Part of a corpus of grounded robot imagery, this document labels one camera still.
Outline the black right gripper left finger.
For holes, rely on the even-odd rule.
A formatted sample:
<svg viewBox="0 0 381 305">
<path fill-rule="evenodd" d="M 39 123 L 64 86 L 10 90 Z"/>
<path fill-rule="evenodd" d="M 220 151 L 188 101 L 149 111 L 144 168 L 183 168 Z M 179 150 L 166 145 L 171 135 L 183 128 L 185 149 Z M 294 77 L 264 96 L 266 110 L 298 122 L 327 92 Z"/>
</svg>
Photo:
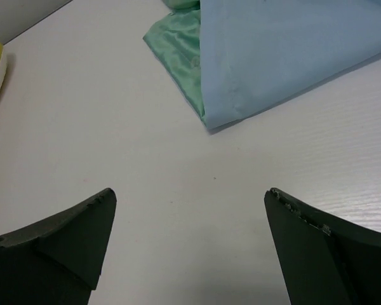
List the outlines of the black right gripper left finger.
<svg viewBox="0 0 381 305">
<path fill-rule="evenodd" d="M 87 304 L 96 290 L 117 198 L 106 188 L 0 235 L 0 304 Z"/>
</svg>

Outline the light blue pillowcase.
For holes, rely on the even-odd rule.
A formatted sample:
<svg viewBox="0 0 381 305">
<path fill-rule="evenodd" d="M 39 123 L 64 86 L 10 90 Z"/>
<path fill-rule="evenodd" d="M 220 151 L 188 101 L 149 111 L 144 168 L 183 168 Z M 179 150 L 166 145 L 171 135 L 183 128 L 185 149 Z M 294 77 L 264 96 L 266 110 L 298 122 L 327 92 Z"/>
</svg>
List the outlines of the light blue pillowcase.
<svg viewBox="0 0 381 305">
<path fill-rule="evenodd" d="M 381 58 L 381 1 L 167 1 L 144 41 L 209 130 Z"/>
</svg>

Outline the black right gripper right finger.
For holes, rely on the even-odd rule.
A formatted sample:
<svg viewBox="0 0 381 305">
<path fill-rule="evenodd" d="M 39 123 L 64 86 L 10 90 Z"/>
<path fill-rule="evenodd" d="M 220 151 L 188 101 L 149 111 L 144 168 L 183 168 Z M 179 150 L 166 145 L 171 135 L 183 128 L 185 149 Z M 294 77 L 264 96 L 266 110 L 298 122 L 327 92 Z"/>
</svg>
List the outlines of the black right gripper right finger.
<svg viewBox="0 0 381 305">
<path fill-rule="evenodd" d="M 381 304 L 381 233 L 280 189 L 265 210 L 292 304 Z"/>
</svg>

